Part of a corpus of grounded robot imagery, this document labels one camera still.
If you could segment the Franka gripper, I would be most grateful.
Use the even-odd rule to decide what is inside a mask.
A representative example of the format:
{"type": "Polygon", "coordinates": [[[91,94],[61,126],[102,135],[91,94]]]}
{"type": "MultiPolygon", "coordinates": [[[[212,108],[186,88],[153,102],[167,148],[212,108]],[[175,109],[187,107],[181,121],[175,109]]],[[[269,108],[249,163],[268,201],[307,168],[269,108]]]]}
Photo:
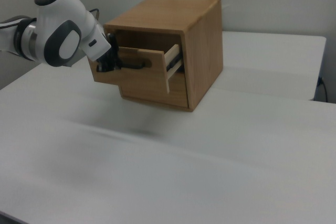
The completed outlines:
{"type": "Polygon", "coordinates": [[[97,72],[110,72],[121,69],[119,46],[114,34],[108,34],[109,42],[103,27],[96,23],[93,30],[82,39],[82,51],[91,61],[97,60],[97,72]]]}

